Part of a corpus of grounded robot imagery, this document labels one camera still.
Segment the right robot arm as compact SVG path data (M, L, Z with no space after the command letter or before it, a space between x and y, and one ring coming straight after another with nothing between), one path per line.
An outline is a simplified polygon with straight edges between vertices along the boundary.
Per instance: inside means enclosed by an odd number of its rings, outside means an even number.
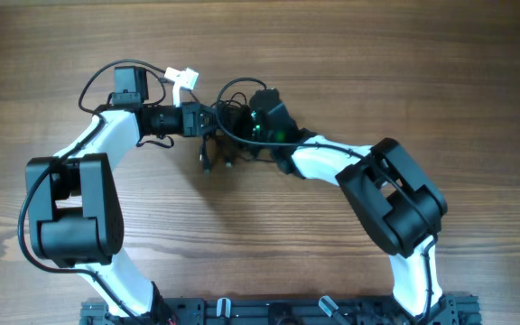
M241 107L219 114L252 155L269 150L280 170L339 187L371 240L390 257L393 296L427 321L441 298L435 246L447 202L411 155L392 138L375 145L335 143L297 126L275 88L258 90Z

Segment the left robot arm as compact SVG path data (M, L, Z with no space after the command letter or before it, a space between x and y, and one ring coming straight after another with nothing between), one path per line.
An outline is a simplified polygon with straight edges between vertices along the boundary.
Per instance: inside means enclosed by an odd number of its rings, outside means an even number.
M161 70L139 60L111 66L115 90L92 110L89 127L53 156L28 162L19 246L44 272L85 279L104 299L105 321L174 324L173 309L123 247L124 218L113 170L136 147L214 131L213 111L197 100L181 101L181 92L195 87L195 70Z

